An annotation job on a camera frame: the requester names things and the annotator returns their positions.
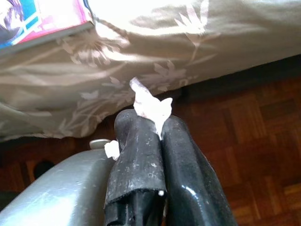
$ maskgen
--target bedspread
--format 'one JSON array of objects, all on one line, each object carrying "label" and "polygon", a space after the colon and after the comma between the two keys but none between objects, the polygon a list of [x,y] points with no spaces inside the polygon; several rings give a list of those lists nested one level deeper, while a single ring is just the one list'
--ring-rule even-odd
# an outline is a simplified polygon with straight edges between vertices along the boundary
[{"label": "bedspread", "polygon": [[301,53],[299,0],[90,0],[95,28],[0,58],[0,136],[83,137],[155,94]]}]

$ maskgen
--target parquet floor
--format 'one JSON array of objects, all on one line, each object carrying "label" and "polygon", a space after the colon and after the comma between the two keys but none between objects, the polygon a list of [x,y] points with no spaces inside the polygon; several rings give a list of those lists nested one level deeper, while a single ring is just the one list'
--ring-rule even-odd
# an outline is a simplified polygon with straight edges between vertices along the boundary
[{"label": "parquet floor", "polygon": [[[206,101],[176,103],[221,181],[240,226],[301,226],[301,77]],[[22,191],[33,166],[114,138],[114,116],[90,137],[44,139],[3,151],[0,190]]]}]

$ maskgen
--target book cover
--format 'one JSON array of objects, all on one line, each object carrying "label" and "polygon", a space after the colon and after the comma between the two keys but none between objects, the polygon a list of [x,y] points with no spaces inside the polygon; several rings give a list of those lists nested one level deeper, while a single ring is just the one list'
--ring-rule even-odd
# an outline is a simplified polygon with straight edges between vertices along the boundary
[{"label": "book cover", "polygon": [[48,41],[78,32],[80,26],[92,27],[84,0],[0,0],[0,52],[25,42],[42,43],[43,38]]}]

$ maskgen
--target gray plastic object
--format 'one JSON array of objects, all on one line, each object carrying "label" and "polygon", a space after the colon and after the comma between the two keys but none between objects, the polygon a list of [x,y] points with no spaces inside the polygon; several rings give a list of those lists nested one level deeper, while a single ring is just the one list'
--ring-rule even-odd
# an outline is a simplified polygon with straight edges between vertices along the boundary
[{"label": "gray plastic object", "polygon": [[103,225],[113,164],[104,149],[71,156],[19,194],[0,213],[0,226]]}]

